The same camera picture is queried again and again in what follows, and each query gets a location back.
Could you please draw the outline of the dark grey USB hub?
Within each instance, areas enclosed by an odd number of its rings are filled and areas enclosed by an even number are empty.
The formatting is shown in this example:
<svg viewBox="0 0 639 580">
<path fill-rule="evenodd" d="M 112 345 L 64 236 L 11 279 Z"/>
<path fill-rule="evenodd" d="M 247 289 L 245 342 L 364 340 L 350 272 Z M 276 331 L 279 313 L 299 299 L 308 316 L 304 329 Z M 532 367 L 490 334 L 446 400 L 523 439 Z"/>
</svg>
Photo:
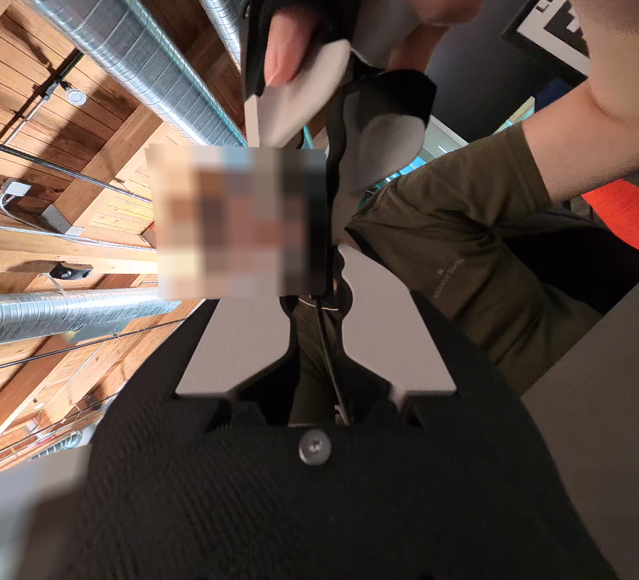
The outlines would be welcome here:
<svg viewBox="0 0 639 580">
<path fill-rule="evenodd" d="M 347 414 L 346 405 L 345 405 L 344 400 L 342 398 L 342 395 L 341 395 L 341 392 L 340 392 L 340 389 L 339 389 L 339 385 L 337 383 L 337 380 L 336 380 L 336 377 L 335 377 L 335 373 L 334 373 L 334 369 L 333 369 L 333 361 L 332 361 L 331 352 L 330 352 L 330 343 L 329 343 L 328 332 L 326 330 L 326 325 L 325 325 L 325 321 L 324 321 L 323 307 L 322 307 L 322 304 L 321 304 L 321 300 L 319 298 L 313 297 L 313 304 L 314 304 L 314 308 L 315 308 L 316 320 L 317 320 L 318 328 L 319 328 L 319 334 L 320 334 L 320 337 L 321 337 L 321 344 L 322 344 L 324 358 L 325 358 L 325 362 L 326 362 L 326 368 L 327 368 L 328 373 L 330 375 L 331 384 L 333 386 L 333 389 L 334 389 L 334 392 L 335 392 L 335 396 L 336 396 L 336 399 L 337 399 L 337 404 L 335 405 L 335 410 L 337 411 L 337 414 L 340 416 L 342 424 L 344 426 L 348 426 L 348 425 L 350 425 L 350 419 L 349 419 L 349 416 Z"/>
</svg>

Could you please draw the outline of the orange red panel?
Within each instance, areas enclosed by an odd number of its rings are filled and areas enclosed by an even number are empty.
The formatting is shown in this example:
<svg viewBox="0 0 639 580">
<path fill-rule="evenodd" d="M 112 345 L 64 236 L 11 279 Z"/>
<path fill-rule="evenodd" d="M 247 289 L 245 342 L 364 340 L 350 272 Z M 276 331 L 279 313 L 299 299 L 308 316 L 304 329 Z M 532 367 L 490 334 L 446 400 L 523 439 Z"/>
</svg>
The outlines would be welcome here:
<svg viewBox="0 0 639 580">
<path fill-rule="evenodd" d="M 638 249 L 638 184 L 619 179 L 581 197 L 615 236 Z"/>
</svg>

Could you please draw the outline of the metal conduit pipe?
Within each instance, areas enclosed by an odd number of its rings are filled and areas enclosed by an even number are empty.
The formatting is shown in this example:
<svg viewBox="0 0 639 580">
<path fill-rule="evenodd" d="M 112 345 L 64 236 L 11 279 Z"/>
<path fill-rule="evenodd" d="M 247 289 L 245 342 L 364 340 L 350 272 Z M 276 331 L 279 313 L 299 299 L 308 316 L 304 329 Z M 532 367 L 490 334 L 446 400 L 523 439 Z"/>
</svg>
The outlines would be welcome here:
<svg viewBox="0 0 639 580">
<path fill-rule="evenodd" d="M 110 184 L 105 183 L 105 182 L 103 182 L 101 180 L 98 180 L 98 179 L 96 179 L 94 177 L 89 177 L 89 176 L 87 176 L 87 175 L 85 175 L 83 173 L 76 172 L 76 171 L 74 171 L 72 169 L 66 168 L 66 167 L 61 166 L 61 165 L 59 165 L 57 163 L 54 163 L 54 162 L 50 162 L 50 161 L 45 160 L 45 159 L 43 159 L 41 157 L 22 152 L 20 150 L 12 148 L 11 146 L 7 146 L 7 145 L 4 145 L 4 144 L 1 144 L 1 153 L 7 154 L 7 155 L 11 155 L 11 156 L 13 156 L 15 158 L 18 158 L 18 159 L 21 159 L 23 161 L 27 161 L 27 162 L 33 163 L 33 164 L 35 164 L 37 166 L 40 166 L 42 168 L 46 168 L 48 170 L 57 171 L 59 173 L 67 175 L 68 177 L 71 177 L 73 179 L 81 180 L 81 181 L 83 181 L 85 183 L 89 183 L 91 185 L 95 185 L 95 186 L 100 187 L 102 189 L 105 189 L 105 190 L 108 190 L 108 191 L 112 191 L 114 193 L 121 194 L 123 196 L 126 196 L 128 198 L 131 198 L 131 199 L 134 199 L 134 200 L 137 200 L 137 201 L 141 201 L 142 203 L 146 203 L 148 205 L 152 205 L 151 199 L 149 199 L 149 198 L 147 198 L 145 196 L 142 196 L 142 195 L 139 195 L 139 194 L 136 194 L 136 193 L 132 193 L 132 192 L 130 192 L 130 191 L 126 190 L 126 189 L 123 189 L 121 187 L 116 187 L 114 185 L 110 185 Z"/>
</svg>

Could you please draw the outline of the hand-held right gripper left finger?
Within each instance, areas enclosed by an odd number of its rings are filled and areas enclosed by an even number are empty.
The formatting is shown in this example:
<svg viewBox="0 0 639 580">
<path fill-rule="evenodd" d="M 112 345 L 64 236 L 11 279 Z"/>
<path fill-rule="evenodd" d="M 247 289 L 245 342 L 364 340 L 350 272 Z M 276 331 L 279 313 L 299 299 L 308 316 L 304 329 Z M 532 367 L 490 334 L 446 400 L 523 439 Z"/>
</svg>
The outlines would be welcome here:
<svg viewBox="0 0 639 580">
<path fill-rule="evenodd" d="M 298 297 L 218 301 L 176 394 L 254 402 L 268 424 L 288 424 L 300 380 L 298 304 Z"/>
</svg>

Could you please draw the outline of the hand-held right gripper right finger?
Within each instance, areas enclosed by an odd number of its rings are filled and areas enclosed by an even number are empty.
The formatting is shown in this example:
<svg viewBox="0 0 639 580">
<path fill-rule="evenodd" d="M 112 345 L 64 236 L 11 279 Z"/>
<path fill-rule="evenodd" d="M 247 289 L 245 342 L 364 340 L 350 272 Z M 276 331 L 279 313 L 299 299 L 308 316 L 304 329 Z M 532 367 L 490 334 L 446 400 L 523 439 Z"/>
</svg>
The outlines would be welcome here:
<svg viewBox="0 0 639 580">
<path fill-rule="evenodd" d="M 457 387 L 402 281 L 345 243 L 337 251 L 352 304 L 342 321 L 346 356 L 384 379 L 398 409 L 409 397 L 453 395 Z"/>
</svg>

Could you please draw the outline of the person's left forearm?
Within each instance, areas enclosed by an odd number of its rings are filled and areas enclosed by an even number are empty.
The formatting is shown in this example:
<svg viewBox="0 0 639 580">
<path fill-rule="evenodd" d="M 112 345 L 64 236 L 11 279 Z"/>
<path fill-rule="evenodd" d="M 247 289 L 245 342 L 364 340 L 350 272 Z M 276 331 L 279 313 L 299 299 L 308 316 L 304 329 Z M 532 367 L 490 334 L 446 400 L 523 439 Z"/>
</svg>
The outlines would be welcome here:
<svg viewBox="0 0 639 580">
<path fill-rule="evenodd" d="M 552 204 L 638 169 L 638 0 L 570 1 L 589 77 L 523 122 Z"/>
</svg>

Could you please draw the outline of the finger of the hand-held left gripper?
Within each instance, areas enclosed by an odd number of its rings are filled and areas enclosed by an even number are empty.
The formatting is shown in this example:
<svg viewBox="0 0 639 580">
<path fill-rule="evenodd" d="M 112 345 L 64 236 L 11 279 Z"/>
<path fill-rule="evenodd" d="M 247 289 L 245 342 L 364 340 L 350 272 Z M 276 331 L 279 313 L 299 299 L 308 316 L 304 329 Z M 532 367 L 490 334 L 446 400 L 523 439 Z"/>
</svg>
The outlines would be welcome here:
<svg viewBox="0 0 639 580">
<path fill-rule="evenodd" d="M 426 123 L 407 114 L 380 114 L 360 127 L 356 112 L 361 94 L 346 97 L 343 120 L 346 146 L 339 163 L 339 190 L 354 196 L 403 169 L 420 153 Z"/>
<path fill-rule="evenodd" d="M 245 101 L 245 128 L 250 148 L 293 148 L 305 125 L 340 85 L 349 62 L 346 39 L 311 49 L 298 74 L 279 87 L 266 86 Z"/>
</svg>

